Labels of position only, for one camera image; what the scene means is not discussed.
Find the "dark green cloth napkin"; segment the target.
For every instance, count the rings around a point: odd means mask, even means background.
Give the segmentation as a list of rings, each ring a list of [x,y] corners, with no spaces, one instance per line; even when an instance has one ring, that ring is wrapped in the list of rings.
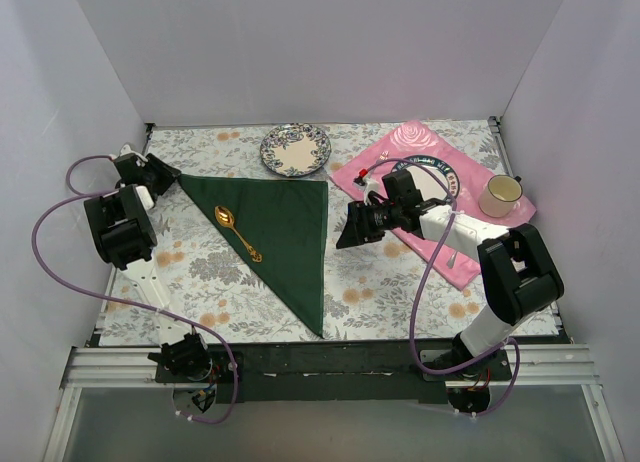
[[[178,182],[243,262],[321,337],[328,184],[187,174]]]

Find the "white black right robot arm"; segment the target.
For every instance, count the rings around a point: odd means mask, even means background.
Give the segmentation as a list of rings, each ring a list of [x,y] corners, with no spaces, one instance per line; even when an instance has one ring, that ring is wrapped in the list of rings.
[[[337,248],[378,242],[400,229],[435,242],[437,251],[448,246],[480,266],[485,308],[454,337],[449,351],[430,362],[412,353],[422,372],[479,377],[516,328],[563,296],[563,281],[533,225],[509,228],[467,216],[458,210],[451,192],[426,199],[406,169],[390,172],[381,181],[363,169],[354,182],[363,198],[349,203]]]

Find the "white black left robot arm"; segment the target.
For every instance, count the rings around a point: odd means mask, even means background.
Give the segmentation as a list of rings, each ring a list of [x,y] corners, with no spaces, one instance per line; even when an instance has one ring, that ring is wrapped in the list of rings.
[[[148,216],[180,171],[128,144],[109,160],[120,176],[119,185],[84,202],[97,252],[124,274],[141,302],[153,309],[160,352],[150,359],[174,376],[203,381],[212,375],[213,359],[196,329],[175,317],[178,308],[159,277],[154,255],[157,237]]]

